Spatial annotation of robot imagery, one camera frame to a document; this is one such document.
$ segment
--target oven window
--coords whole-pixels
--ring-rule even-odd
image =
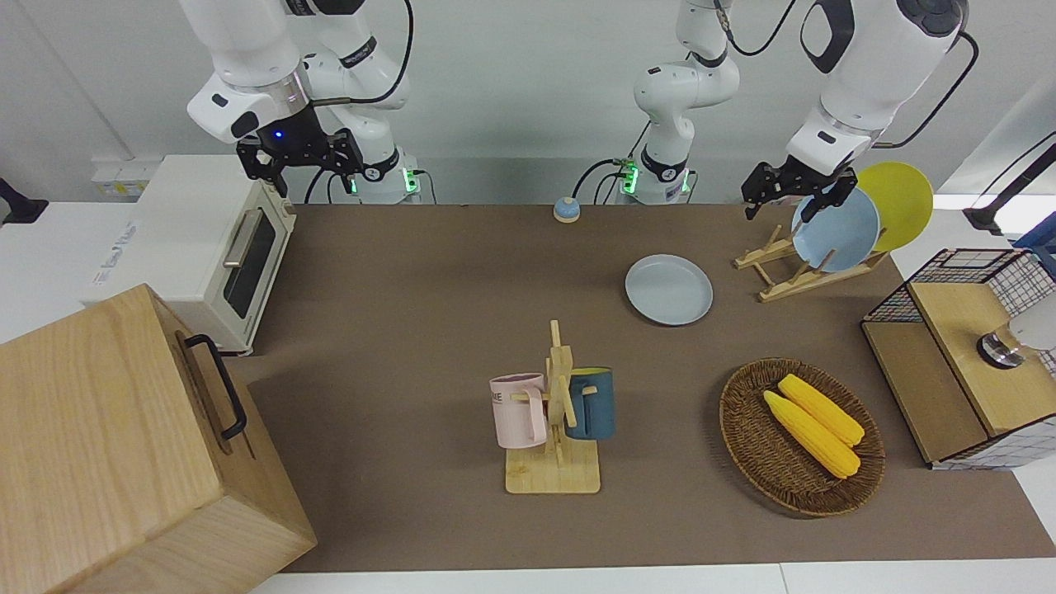
[[[268,254],[275,245],[275,227],[268,221],[267,215],[261,219],[261,224],[257,227],[257,233],[249,244],[249,253],[241,268],[231,270],[227,277],[227,285],[224,286],[224,299],[230,303],[234,313],[239,317],[246,319],[249,313],[249,304],[257,294],[257,285],[260,284],[261,275],[267,264]]]

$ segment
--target wall outlet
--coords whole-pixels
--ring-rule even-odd
[[[120,202],[135,202],[157,171],[159,159],[133,159],[132,161],[96,162],[92,183],[103,198]]]

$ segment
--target green led light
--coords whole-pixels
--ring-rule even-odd
[[[403,170],[403,181],[407,186],[407,193],[417,193],[418,191],[418,178],[412,173],[409,169]]]
[[[623,193],[634,196],[638,188],[638,166],[631,163],[627,166],[627,173],[623,177]]]

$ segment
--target wicker basket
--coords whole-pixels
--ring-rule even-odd
[[[785,430],[762,400],[763,390],[794,373],[832,398],[865,428],[854,446],[862,459],[857,474],[845,480],[830,475]],[[719,400],[719,426],[734,463],[744,477],[780,505],[811,517],[853,512],[872,497],[884,476],[884,444],[869,411],[828,373],[794,359],[749,364],[733,374]]]

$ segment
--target blue mug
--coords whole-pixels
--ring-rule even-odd
[[[607,440],[616,433],[616,396],[612,370],[584,367],[572,370],[568,385],[576,411],[576,427],[565,423],[565,434],[573,440]]]

